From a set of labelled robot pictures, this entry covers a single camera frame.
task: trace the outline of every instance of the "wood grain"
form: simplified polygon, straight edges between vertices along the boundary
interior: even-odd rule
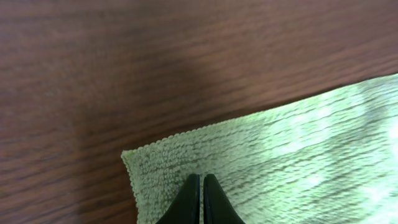
[[[122,150],[398,71],[397,1],[0,2],[0,223],[134,223]]]

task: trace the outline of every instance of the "dark wood surface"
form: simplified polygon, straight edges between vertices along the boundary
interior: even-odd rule
[[[397,1],[0,1],[0,223],[134,223],[120,154],[398,71]]]

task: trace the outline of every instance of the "terry cloth texture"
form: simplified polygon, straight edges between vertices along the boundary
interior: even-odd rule
[[[247,224],[398,223],[398,75],[176,134],[122,159],[138,224],[155,223],[191,173],[202,184],[214,173]]]

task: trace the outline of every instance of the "light green cloth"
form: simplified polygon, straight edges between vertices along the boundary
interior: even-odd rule
[[[247,223],[398,223],[398,75],[124,151],[138,223],[214,173]]]

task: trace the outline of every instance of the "microfiber cloth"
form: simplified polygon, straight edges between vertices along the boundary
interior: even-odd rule
[[[122,159],[138,224],[159,220],[191,173],[215,174],[247,224],[398,223],[398,75],[176,134]]]

